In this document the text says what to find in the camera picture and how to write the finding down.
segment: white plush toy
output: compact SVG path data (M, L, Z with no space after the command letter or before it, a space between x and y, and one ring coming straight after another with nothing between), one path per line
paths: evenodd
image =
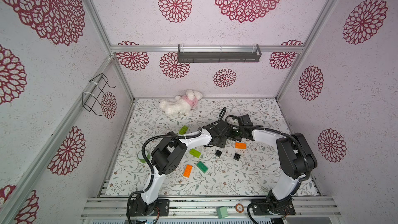
M178 113L189 113L189 111L196 107L198 100L200 100L203 95L200 92L187 90L187 94L183 97L176 96L176 102L169 102L162 99L159 103L159 107L167 114L174 115Z

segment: green lego brick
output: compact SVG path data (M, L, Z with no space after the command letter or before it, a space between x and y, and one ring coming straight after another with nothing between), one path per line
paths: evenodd
M226 207L219 207L217 209L217 214L218 214L218 218L222 219L228 216L228 211L226 210Z
M206 171L208 171L208 167L204 164L204 163L202 163L202 162L198 162L197 164L196 164L196 166L203 172L203 173L206 173Z
M201 154L201 152L198 152L198 151L195 150L195 149L191 149L191 150L189 151L189 153L190 153L192 156L197 157L197 158L199 158L199 157L200 157L200 154Z
M179 134L179 135L184 135L187 131L188 131L188 127L187 127L187 126L183 126L183 127L181 127L181 129L178 131L178 134Z

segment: roll of tape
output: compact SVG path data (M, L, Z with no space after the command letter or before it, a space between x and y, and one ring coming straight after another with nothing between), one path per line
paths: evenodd
M147 150L145 150L145 155L147 156L147 158L148 158L148 160L149 160L150 155L149 155L149 152L147 152ZM141 151L138 152L137 157L138 157L138 160L139 160L140 162L146 163L144 157L142 156L142 152L141 152Z

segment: metal bar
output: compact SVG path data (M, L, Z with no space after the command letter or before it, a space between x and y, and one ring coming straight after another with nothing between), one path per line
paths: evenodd
M127 115L123 121L123 127L121 129L121 131L119 132L119 137L118 137L118 141L117 141L117 146L115 147L115 149L113 150L113 155L112 155L112 160L109 164L108 170L106 172L106 176L105 176L105 184L104 184L104 188L108 187L108 183L109 183L109 178L111 177L112 171L113 171L113 167L115 166L116 163L116 159L117 159L117 154L119 153L119 148L123 142L123 138L125 136L125 133L127 131L127 128L129 127L129 122L131 120L131 116L132 116L132 112L134 111L134 107L135 107L135 102L131 102L130 103L130 107L127 111Z
M121 144L122 144L122 142L123 142L123 138L124 138L124 135L125 135L125 133L126 133L127 127L129 126L129 122L130 122L130 119L131 119L131 115L132 115L133 109L134 109L134 102L131 101L131 102L130 102L129 109L127 110L126 117L125 117L125 119L124 119L124 121L123 121L122 128L120 129L120 132L119 132L119 134L118 134L117 142L116 142L116 144L115 144L115 147L113 148L112 157L111 157L110 161L107 163L107 164L108 164L107 172L106 172L106 174L104 175L104 178L103 178L103 180L102 180L102 181L104 181L105 183L104 183L104 185L101 187L101 189L99 190L99 193L98 193L97 197L100 197L101 195L104 195L105 192L106 192L106 188L107 188L107 186L108 186L108 183L106 182L106 179L109 178L110 175L111 175L111 173L112 173L113 166L115 165L116 158L117 158L117 154L118 154L118 152L119 152L119 148L120 148L120 146L121 146Z
M116 202L116 201L124 201L127 202L128 196L118 196L117 198L108 196L108 198L98 199L98 198L88 198L87 202ZM233 197L214 197L214 196L202 196L202 197L181 197L181 196L167 196L167 197L159 197L159 199L168 199L170 201L244 201L251 199L262 199L266 196L233 196ZM293 197L294 200L301 201L333 201L333 197L319 197L319 196L303 196L303 197Z
M338 1L339 0L326 0L321 12L318 15L318 18L315 21L314 26L312 27L306 41L304 42L304 50L293 61L293 64L289 70L289 73L285 77L285 80L283 81L281 87L278 90L278 93L276 95L277 100L280 100L282 98L282 96L285 94L287 88L291 84L292 79L298 73L301 65L304 63L311 48L315 45L316 39L321 34L323 27L327 23L329 17L331 16L333 10L336 7Z
M108 68L108 65L111 63L111 61L111 57L107 57L96 72L96 75L103 73ZM84 88L84 91L90 92L95 88L95 86L96 85L94 83L89 82ZM49 138L35 160L23 174L21 180L17 184L17 187L14 189L8 200L2 206L0 210L1 224L13 222L18 211L22 208L25 200L32 191L33 186L39 179L39 176L47 168L48 163L51 161L52 157L61 146L62 142L70 131L70 128L79 116L82 108L81 98L79 97L72 105L67 115L62 119L61 123L55 129L55 132Z
M182 52L253 52L253 45L184 45ZM302 52L304 46L260 45L261 52ZM177 52L177 45L111 45L112 52Z
M115 69L117 76L119 77L120 84L123 85L123 89L125 93L128 95L130 98L130 101L134 101L134 95L132 94L132 90L130 88L129 83L127 82L126 77L123 74L122 67L120 66L120 63L118 62L117 58L115 57L115 54L112 53L113 61L115 62Z
M97 10L94 7L93 0L82 0L82 1L83 1L84 7L86 8L86 12L91 17L94 28L97 31L98 37L99 37L103 47L105 48L105 50L108 52L109 55L112 55L112 52L110 49L109 38L106 35L105 29L103 28L100 17L98 16Z
M113 56L113 52L110 48L109 38L105 32L105 28L103 27L101 19L100 19L98 12L94 6L93 0L82 0L82 1L84 4L84 7L86 8L88 15L91 17L92 23L94 25L94 28L95 28L97 34L98 34L99 40L101 41L101 43L102 43L103 47L105 48L105 50L107 51L107 53L110 56ZM118 70L117 75L118 75L120 81L122 82L122 85L125 88L126 93L129 96L130 100L133 100L134 99L133 93L127 83L126 77L124 76L123 71L121 70L119 64L118 64L118 67L119 68L117 69Z

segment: table surface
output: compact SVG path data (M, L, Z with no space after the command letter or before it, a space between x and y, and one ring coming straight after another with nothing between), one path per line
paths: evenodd
M186 125L187 133L216 121L223 107L226 115L249 114L254 124L289 132L275 99L202 99L189 114L168 116L159 109L159 99L139 99L117 156L106 195L129 195L142 190L150 169L137 159L142 144L150 137L175 133ZM150 142L146 150L151 152L160 140ZM165 179L160 195L267 195L276 185L282 173L277 153L273 148L260 142L242 140L246 150L235 149L235 142L227 140L225 148L197 147L201 152L196 158L187 151L176 171ZM221 157L215 155L222 151ZM240 160L234 160L235 153ZM206 173L196 166L202 161L209 169ZM189 178L183 176L187 165L192 165ZM303 182L296 195L319 195L314 182Z

